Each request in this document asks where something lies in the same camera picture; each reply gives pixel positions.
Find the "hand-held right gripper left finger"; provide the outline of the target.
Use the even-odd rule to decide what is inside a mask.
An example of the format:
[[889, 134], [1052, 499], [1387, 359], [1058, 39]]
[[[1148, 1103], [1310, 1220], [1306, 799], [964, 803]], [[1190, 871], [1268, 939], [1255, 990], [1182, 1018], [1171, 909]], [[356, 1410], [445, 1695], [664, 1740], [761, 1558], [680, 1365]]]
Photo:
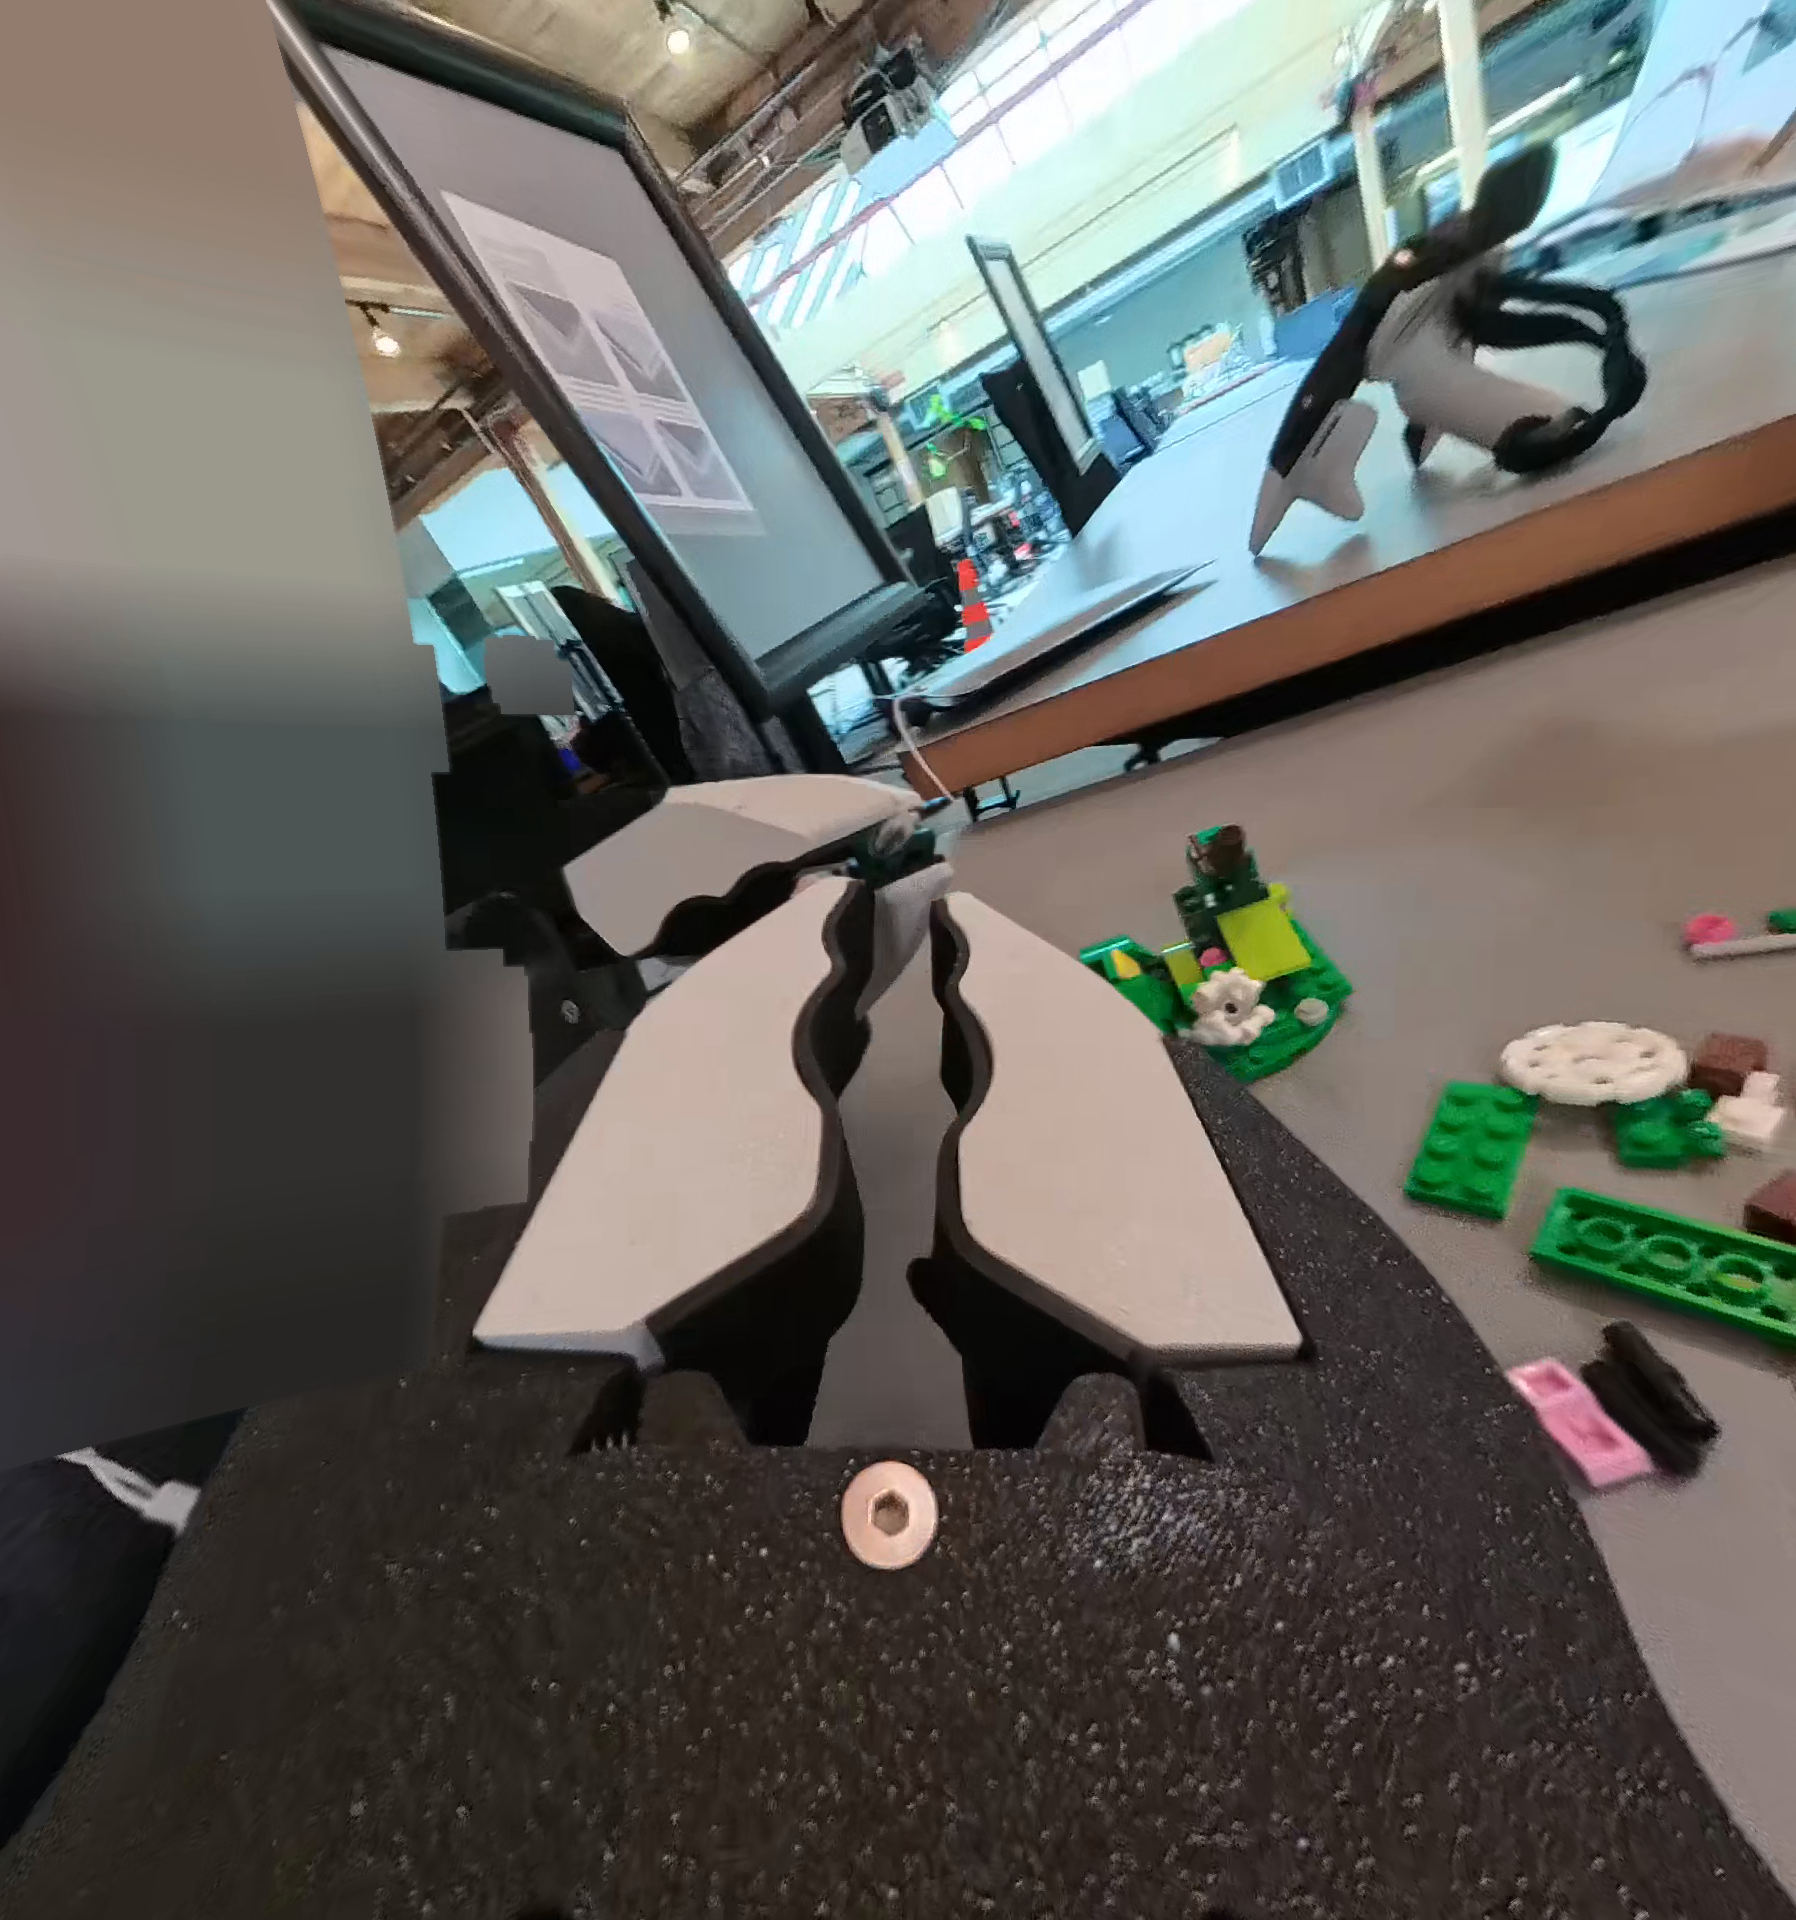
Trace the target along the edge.
[[822, 877], [649, 1001], [473, 1344], [703, 1373], [750, 1440], [807, 1440], [863, 1288], [839, 1101], [868, 1040], [868, 972], [870, 894]]

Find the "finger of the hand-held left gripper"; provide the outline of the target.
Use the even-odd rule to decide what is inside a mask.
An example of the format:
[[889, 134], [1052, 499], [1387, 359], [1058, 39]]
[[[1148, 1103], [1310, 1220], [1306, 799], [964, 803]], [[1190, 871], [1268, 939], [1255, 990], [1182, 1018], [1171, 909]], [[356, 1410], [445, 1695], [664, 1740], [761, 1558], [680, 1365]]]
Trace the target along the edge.
[[878, 1000], [910, 969], [927, 942], [934, 900], [943, 898], [952, 883], [952, 869], [918, 869], [870, 891], [872, 948], [870, 972], [859, 1000], [861, 1021], [870, 1021]]
[[580, 922], [618, 956], [690, 956], [771, 912], [807, 869], [870, 837], [902, 847], [917, 801], [868, 778], [683, 783], [564, 864]]

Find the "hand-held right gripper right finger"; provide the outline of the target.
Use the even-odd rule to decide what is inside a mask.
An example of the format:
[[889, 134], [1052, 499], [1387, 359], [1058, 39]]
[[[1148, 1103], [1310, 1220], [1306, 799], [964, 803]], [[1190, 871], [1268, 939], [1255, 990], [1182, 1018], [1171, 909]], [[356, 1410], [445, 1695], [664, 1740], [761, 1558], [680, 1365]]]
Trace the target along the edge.
[[934, 902], [954, 1118], [910, 1293], [957, 1357], [975, 1449], [1033, 1449], [1079, 1380], [1199, 1449], [1179, 1373], [1281, 1367], [1294, 1315], [1161, 1036], [973, 896]]

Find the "green partly built lego model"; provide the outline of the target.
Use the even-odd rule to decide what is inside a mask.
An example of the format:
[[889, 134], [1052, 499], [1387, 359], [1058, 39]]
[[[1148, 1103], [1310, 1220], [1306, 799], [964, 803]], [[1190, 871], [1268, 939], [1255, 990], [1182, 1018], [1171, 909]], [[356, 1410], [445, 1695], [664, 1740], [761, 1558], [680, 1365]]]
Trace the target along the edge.
[[1190, 834], [1184, 869], [1177, 943], [1114, 938], [1079, 960], [1164, 1037], [1195, 1044], [1243, 1085], [1269, 1080], [1335, 1033], [1356, 990], [1241, 825]]

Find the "green studded lego plate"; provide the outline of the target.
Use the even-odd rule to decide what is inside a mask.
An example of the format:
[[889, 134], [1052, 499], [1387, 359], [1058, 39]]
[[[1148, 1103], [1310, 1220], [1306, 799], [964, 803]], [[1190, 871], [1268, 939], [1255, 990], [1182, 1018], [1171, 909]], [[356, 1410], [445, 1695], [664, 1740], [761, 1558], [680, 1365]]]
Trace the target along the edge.
[[1534, 1094], [1501, 1083], [1447, 1080], [1406, 1170], [1402, 1196], [1468, 1218], [1505, 1222], [1536, 1112]]

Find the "white round lego plate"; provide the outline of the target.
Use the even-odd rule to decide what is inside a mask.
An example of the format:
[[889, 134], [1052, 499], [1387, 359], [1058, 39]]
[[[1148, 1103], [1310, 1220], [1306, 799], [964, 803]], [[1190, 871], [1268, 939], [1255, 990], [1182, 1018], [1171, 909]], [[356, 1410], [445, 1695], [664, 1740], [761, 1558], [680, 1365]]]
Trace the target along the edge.
[[1635, 1105], [1675, 1094], [1690, 1064], [1675, 1040], [1625, 1021], [1553, 1022], [1502, 1046], [1509, 1090], [1569, 1108]]

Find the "pink lego plate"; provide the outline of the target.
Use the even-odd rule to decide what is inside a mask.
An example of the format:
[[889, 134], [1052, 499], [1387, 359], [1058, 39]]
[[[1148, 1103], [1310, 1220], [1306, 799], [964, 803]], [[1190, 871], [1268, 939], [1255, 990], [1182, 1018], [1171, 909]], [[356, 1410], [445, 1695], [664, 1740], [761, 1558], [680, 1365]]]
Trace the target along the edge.
[[1554, 1357], [1512, 1365], [1505, 1380], [1589, 1493], [1647, 1480], [1657, 1465], [1595, 1399], [1579, 1373]]

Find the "green lego plate with holes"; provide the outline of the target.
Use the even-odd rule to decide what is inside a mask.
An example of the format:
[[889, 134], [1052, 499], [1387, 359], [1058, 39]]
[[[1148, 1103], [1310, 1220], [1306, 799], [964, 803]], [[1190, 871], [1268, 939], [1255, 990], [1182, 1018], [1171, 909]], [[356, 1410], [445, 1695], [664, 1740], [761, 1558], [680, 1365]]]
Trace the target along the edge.
[[1796, 1357], [1796, 1247], [1561, 1187], [1530, 1245], [1547, 1271], [1597, 1282]]

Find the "black lego piece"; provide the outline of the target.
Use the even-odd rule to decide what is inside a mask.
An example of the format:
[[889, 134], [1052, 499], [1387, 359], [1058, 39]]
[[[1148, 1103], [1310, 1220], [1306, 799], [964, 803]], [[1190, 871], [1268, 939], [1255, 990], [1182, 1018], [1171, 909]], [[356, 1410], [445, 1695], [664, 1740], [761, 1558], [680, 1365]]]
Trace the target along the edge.
[[1638, 1326], [1606, 1322], [1601, 1351], [1581, 1363], [1579, 1380], [1662, 1474], [1701, 1474], [1718, 1438], [1717, 1417]]

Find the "grey closed laptop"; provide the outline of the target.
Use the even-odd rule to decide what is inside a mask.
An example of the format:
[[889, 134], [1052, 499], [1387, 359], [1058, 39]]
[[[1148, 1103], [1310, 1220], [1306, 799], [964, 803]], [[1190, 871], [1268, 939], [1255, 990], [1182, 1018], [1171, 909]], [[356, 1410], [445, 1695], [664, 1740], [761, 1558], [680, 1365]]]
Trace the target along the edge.
[[898, 701], [927, 713], [946, 713], [998, 694], [1195, 588], [1210, 570], [1211, 564], [1189, 564], [1123, 573], [1106, 585], [1053, 595], [1037, 588], [989, 641], [915, 682]]

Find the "grey display board on stand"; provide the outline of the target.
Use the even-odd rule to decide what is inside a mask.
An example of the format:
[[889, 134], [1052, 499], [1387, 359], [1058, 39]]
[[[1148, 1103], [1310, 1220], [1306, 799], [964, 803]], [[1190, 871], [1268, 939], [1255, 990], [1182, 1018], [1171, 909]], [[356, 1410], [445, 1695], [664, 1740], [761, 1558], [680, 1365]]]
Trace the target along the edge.
[[[408, 4], [269, 4], [291, 83], [526, 418], [800, 773], [844, 773], [811, 691], [921, 641], [930, 596], [839, 463], [632, 112]], [[613, 257], [764, 521], [666, 532], [560, 399], [470, 253], [456, 194]]]

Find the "printed paper sheet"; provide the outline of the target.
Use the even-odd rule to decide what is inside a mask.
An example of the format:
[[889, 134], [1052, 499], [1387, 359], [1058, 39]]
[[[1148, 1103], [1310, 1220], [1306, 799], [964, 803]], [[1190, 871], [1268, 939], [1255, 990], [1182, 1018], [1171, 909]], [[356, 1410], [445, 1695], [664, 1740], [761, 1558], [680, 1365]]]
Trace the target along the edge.
[[443, 201], [638, 506], [666, 532], [762, 539], [761, 513], [622, 267], [463, 195]]

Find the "distant display board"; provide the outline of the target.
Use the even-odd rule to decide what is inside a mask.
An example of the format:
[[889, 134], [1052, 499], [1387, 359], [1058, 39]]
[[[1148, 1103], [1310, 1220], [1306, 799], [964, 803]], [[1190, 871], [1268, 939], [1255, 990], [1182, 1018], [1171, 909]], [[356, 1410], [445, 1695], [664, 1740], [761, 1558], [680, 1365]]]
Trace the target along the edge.
[[1119, 468], [1053, 350], [1013, 249], [975, 235], [964, 245], [1014, 351], [1014, 373], [983, 374], [981, 383], [1052, 495], [1064, 530], [1079, 536], [1116, 489]]

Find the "black ceiling projector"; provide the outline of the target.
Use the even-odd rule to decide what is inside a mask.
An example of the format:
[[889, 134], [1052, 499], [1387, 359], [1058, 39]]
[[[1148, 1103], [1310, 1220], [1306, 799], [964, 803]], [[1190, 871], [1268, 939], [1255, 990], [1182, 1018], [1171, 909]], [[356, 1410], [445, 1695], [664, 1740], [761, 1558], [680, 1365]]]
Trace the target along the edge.
[[934, 66], [917, 39], [874, 50], [842, 95], [838, 157], [846, 173], [861, 173], [895, 139], [923, 132], [935, 97]]

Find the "person's black pants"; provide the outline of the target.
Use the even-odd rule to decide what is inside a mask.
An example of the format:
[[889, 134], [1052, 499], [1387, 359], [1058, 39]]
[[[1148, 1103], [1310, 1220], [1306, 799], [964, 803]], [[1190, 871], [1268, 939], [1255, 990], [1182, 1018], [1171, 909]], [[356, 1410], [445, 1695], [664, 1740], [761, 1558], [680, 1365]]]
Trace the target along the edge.
[[0, 1849], [101, 1707], [238, 1411], [0, 1474]]

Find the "spare hand-held gripper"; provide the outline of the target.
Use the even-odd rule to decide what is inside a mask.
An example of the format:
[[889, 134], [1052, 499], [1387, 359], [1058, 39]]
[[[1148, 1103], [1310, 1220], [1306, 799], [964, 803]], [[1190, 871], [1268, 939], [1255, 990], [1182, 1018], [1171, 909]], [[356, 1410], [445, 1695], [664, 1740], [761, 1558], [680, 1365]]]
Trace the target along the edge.
[[[1550, 142], [1495, 160], [1466, 209], [1401, 242], [1374, 268], [1269, 445], [1247, 536], [1254, 557], [1296, 504], [1343, 521], [1366, 513], [1358, 468], [1375, 433], [1375, 410], [1359, 398], [1368, 383], [1391, 389], [1413, 468], [1450, 439], [1519, 478], [1575, 461], [1638, 408], [1648, 374], [1621, 300], [1505, 265], [1554, 173]], [[1601, 402], [1585, 408], [1481, 369], [1481, 348], [1585, 348], [1598, 359]]]

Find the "grey table with wooden edge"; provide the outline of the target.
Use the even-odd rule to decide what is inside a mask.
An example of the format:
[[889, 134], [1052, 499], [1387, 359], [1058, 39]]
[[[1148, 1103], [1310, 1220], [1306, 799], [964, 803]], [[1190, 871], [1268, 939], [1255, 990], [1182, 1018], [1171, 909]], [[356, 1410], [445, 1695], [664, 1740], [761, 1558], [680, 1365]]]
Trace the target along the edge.
[[1413, 468], [1378, 396], [1366, 515], [1293, 508], [1262, 557], [1247, 535], [1294, 376], [1189, 427], [1037, 588], [1211, 570], [986, 708], [921, 725], [907, 779], [957, 796], [1796, 508], [1796, 249], [1647, 284], [1628, 307], [1647, 396], [1581, 459], [1512, 480], [1442, 443]]

